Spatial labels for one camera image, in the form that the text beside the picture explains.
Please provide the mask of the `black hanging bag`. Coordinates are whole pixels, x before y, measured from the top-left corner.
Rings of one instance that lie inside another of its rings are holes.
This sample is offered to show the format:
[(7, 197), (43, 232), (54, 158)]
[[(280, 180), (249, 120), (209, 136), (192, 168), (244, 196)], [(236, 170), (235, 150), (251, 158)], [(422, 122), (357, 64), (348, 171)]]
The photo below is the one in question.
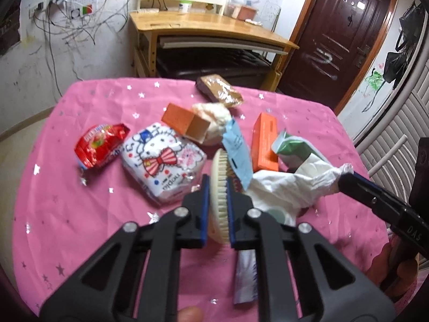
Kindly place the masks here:
[(399, 18), (400, 34), (394, 52), (388, 52), (383, 72), (384, 83), (393, 83), (395, 89), (403, 78), (417, 47), (425, 20), (423, 4), (415, 2)]

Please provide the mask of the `white power strip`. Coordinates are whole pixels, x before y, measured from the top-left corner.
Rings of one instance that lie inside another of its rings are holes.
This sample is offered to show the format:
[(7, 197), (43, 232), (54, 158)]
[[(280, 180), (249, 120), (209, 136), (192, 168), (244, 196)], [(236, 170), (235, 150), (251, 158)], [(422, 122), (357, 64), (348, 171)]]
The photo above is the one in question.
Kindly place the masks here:
[(35, 14), (43, 12), (49, 7), (50, 4), (61, 5), (65, 0), (42, 0), (30, 6), (28, 10), (28, 17), (32, 19)]

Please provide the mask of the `long orange carton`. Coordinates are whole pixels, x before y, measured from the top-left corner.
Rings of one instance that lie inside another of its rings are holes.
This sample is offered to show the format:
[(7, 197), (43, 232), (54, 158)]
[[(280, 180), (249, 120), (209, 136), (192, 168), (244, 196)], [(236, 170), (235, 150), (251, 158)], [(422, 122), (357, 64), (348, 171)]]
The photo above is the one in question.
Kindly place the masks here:
[(279, 162), (271, 146), (278, 136), (277, 120), (274, 116), (261, 113), (257, 118), (252, 133), (252, 168), (253, 172), (260, 170), (279, 171)]

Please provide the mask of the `white metal rack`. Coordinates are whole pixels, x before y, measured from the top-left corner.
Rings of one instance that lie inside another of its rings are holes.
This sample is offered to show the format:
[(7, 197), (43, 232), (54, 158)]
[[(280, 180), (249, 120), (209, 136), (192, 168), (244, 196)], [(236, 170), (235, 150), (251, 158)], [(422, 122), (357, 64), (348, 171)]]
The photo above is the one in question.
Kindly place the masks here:
[(397, 152), (399, 152), (400, 148), (407, 142), (407, 140), (408, 137), (403, 134), (394, 144), (394, 146), (387, 153), (385, 153), (374, 166), (372, 166), (372, 168), (369, 170), (369, 176), (373, 177), (380, 169), (382, 169), (382, 167), (385, 166), (385, 164), (387, 164), (387, 162), (390, 161), (390, 159), (392, 159), (392, 157), (395, 156)]

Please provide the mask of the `wooden bristle brush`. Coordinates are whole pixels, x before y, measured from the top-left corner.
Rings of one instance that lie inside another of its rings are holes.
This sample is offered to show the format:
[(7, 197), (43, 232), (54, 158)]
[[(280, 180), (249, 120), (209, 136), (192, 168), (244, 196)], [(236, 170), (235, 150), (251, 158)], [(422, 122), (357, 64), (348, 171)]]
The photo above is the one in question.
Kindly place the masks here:
[(209, 179), (209, 236), (212, 240), (226, 244), (229, 242), (228, 227), (228, 179), (234, 187), (240, 188), (237, 177), (229, 163), (227, 152), (220, 148), (216, 151), (211, 165)]

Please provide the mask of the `wooden desk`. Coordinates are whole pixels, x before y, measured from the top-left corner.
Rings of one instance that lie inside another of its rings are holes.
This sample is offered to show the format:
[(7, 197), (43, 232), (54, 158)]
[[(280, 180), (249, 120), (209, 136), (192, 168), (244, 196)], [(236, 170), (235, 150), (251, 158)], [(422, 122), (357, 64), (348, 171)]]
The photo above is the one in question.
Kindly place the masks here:
[(219, 14), (131, 12), (138, 33), (135, 71), (140, 77), (159, 76), (157, 51), (176, 48), (229, 48), (273, 53), (260, 89), (274, 92), (286, 68), (289, 53), (299, 47), (272, 31)]

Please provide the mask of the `red snack packet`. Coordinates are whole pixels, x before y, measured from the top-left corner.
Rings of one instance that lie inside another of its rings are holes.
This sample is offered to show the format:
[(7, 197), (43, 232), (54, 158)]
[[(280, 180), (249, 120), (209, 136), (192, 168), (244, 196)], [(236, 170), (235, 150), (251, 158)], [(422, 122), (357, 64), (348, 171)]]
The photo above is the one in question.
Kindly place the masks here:
[(76, 143), (74, 152), (82, 169), (98, 169), (121, 152), (130, 133), (124, 124), (100, 124), (88, 129)]

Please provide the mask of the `white louvered cabinet door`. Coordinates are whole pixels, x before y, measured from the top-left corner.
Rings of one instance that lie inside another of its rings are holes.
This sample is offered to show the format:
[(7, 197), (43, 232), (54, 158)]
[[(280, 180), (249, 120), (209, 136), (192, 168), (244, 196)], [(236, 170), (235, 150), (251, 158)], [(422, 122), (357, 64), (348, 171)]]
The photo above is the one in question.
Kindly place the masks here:
[(407, 201), (415, 178), (418, 143), (428, 136), (428, 65), (397, 114), (360, 155), (368, 172), (405, 134), (407, 142), (370, 180)]

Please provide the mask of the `green white milk carton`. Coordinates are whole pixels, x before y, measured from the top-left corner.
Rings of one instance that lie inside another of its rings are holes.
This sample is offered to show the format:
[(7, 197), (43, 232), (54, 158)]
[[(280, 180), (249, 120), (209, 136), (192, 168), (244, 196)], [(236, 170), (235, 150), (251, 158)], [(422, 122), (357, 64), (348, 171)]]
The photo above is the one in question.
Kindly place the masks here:
[(271, 146), (272, 152), (289, 168), (297, 169), (314, 154), (329, 164), (328, 159), (307, 139), (282, 131)]

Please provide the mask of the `brown snack pack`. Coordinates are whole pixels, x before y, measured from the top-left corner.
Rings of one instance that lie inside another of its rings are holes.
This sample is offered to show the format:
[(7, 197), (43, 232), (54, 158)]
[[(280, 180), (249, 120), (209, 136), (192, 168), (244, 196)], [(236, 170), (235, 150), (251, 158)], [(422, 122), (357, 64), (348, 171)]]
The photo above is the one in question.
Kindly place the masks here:
[(241, 93), (218, 74), (199, 77), (196, 88), (213, 103), (221, 103), (226, 108), (235, 108), (243, 103)]

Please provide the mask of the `pink star tablecloth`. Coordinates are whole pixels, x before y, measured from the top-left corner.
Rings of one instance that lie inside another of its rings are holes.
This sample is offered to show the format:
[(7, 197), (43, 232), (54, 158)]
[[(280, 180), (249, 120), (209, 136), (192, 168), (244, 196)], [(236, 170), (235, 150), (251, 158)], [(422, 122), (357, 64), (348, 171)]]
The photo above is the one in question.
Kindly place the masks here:
[[(102, 79), (76, 82), (44, 124), (23, 172), (14, 206), (13, 262), (17, 287), (37, 315), (45, 299), (120, 226), (148, 224), (177, 206), (157, 207), (124, 170), (121, 159), (84, 182), (74, 153), (87, 129), (122, 123), (130, 133), (160, 122), (174, 103), (206, 102), (195, 82), (172, 79)], [(330, 108), (275, 92), (238, 87), (243, 104), (233, 115), (247, 144), (264, 112), (279, 131), (309, 140), (334, 166), (353, 165), (367, 176), (342, 124)], [(388, 242), (385, 223), (364, 205), (337, 193), (319, 199), (299, 219), (312, 224), (352, 263), (366, 272)], [(180, 308), (198, 306), (204, 321), (257, 321), (257, 306), (234, 306), (236, 253), (209, 241), (183, 251)]]

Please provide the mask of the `white plastic bag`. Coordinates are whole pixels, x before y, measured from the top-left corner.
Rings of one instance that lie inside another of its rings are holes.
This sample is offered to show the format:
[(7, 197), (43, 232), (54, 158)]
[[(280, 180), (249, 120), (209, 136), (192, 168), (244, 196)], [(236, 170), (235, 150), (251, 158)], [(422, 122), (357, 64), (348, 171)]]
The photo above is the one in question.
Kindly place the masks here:
[(252, 199), (253, 207), (282, 225), (295, 226), (303, 209), (312, 207), (321, 197), (338, 193), (340, 177), (353, 172), (349, 163), (335, 167), (312, 153), (294, 173), (254, 173), (245, 194)]

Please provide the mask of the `Hello Kitty tissue pack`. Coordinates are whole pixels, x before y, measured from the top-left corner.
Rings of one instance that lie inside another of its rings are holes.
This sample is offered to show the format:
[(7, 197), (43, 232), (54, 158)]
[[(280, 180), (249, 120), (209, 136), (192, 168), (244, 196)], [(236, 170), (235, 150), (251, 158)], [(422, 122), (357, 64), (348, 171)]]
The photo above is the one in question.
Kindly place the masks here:
[(157, 204), (183, 198), (200, 180), (206, 154), (198, 145), (158, 122), (127, 138), (124, 168)]

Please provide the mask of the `small orange box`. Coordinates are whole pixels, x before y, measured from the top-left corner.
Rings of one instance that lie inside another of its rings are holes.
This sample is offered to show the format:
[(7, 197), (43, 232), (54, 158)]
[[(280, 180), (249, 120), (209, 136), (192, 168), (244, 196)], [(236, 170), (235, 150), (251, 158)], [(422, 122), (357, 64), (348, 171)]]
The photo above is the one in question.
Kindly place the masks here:
[(208, 132), (210, 122), (197, 114), (176, 104), (168, 104), (161, 120), (174, 131), (202, 144)]

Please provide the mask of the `blue white milk sachet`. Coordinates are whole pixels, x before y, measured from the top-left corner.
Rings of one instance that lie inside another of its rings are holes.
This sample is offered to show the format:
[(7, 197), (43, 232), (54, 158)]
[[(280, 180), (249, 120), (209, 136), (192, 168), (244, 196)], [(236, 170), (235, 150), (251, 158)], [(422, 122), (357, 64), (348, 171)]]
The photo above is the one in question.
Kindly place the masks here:
[(234, 304), (239, 305), (254, 302), (257, 298), (257, 263), (255, 251), (239, 251), (236, 263)]

